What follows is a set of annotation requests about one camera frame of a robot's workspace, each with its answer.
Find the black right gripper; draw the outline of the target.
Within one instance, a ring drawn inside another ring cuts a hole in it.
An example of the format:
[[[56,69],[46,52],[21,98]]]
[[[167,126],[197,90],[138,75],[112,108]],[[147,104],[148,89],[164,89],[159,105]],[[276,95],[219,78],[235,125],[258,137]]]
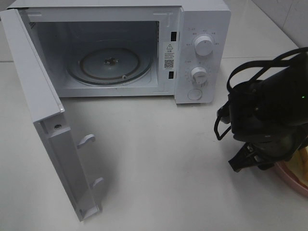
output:
[[[308,138],[306,83],[257,80],[236,85],[229,94],[233,137],[245,142],[228,161],[233,171],[289,159]]]

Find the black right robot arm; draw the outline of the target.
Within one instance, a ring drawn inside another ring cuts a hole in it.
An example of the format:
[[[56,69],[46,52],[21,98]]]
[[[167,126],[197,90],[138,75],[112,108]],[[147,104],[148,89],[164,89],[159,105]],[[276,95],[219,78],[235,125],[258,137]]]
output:
[[[229,160],[235,172],[266,170],[288,161],[308,142],[308,53],[274,62],[284,69],[265,80],[249,80],[229,91],[234,139],[244,142]]]

